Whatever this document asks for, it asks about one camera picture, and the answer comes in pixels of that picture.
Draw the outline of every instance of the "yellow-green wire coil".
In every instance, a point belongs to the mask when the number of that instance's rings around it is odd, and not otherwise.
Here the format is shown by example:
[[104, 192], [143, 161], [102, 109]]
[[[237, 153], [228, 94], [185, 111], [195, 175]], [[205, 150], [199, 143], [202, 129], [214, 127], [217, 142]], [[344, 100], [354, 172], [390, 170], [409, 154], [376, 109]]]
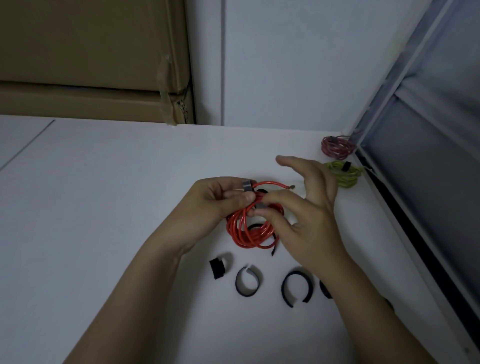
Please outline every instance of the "yellow-green wire coil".
[[345, 162], [339, 160], [325, 163], [329, 170], [335, 175], [335, 178], [340, 187], [350, 188], [357, 184], [358, 178], [363, 172], [363, 168], [356, 167], [353, 164], [350, 166], [348, 171], [342, 171], [343, 165]]

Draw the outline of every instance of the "person's right hand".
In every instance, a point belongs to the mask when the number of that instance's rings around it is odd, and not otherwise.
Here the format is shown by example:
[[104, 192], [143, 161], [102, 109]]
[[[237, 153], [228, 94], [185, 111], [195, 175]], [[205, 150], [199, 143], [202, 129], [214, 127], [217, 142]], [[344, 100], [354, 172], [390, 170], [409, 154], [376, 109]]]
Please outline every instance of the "person's right hand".
[[315, 160], [277, 156], [276, 161], [302, 175], [307, 195], [303, 199], [292, 191], [278, 190], [267, 193], [262, 202], [281, 204], [295, 214], [298, 222], [291, 225], [272, 208], [256, 209], [254, 214], [273, 225], [298, 263], [323, 279], [339, 260], [348, 257], [333, 213], [336, 179], [326, 166]]

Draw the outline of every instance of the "hand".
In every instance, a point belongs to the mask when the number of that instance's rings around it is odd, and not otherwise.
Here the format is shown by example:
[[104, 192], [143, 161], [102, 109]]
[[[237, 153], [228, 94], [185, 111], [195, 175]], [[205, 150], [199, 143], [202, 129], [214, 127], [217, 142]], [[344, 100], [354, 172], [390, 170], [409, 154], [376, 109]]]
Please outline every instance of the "hand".
[[216, 177], [199, 180], [152, 234], [172, 244], [181, 254], [207, 236], [228, 215], [251, 204], [254, 192], [243, 192], [248, 178]]
[[338, 259], [348, 257], [335, 221], [333, 207], [337, 182], [327, 167], [315, 160], [277, 156], [281, 166], [288, 166], [305, 179], [305, 199], [289, 190], [266, 194], [266, 205], [279, 203], [292, 211], [298, 222], [291, 225], [272, 208], [256, 209], [254, 214], [267, 219], [283, 245], [302, 266], [322, 279]]

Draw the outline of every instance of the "coiled red wire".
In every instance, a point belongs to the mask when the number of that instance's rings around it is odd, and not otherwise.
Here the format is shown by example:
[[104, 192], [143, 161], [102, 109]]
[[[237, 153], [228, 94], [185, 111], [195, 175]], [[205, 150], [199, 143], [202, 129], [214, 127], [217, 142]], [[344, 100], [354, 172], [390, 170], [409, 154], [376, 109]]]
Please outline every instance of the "coiled red wire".
[[322, 152], [328, 157], [344, 160], [357, 148], [348, 141], [349, 138], [348, 135], [326, 136], [322, 139]]
[[[276, 186], [283, 187], [285, 189], [291, 189], [293, 186], [286, 186], [282, 183], [275, 181], [263, 181], [254, 183], [253, 188], [256, 188], [262, 184], [274, 184]], [[275, 240], [270, 245], [261, 245], [265, 240], [267, 240], [275, 232], [272, 224], [266, 221], [261, 227], [248, 230], [247, 226], [247, 213], [259, 202], [261, 202], [262, 197], [265, 195], [263, 192], [255, 191], [256, 199], [246, 208], [234, 212], [227, 217], [227, 232], [232, 237], [236, 245], [241, 248], [260, 248], [260, 249], [270, 249], [275, 246], [278, 242], [279, 236], [275, 237]], [[268, 207], [274, 208], [282, 215], [284, 215], [284, 210], [280, 204], [270, 204]]]

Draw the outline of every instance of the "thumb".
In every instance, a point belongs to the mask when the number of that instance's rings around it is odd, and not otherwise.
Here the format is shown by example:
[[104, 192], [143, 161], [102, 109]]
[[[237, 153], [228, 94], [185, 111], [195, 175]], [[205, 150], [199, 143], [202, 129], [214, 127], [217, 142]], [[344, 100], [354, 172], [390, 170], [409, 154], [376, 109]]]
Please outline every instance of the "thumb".
[[261, 216], [267, 219], [275, 229], [275, 233], [278, 233], [282, 238], [282, 241], [293, 240], [294, 231], [288, 220], [277, 210], [273, 208], [258, 208], [253, 213], [255, 216]]
[[220, 201], [220, 213], [223, 217], [226, 217], [235, 211], [247, 207], [253, 201], [255, 201], [255, 192], [247, 191], [236, 194], [226, 200]]

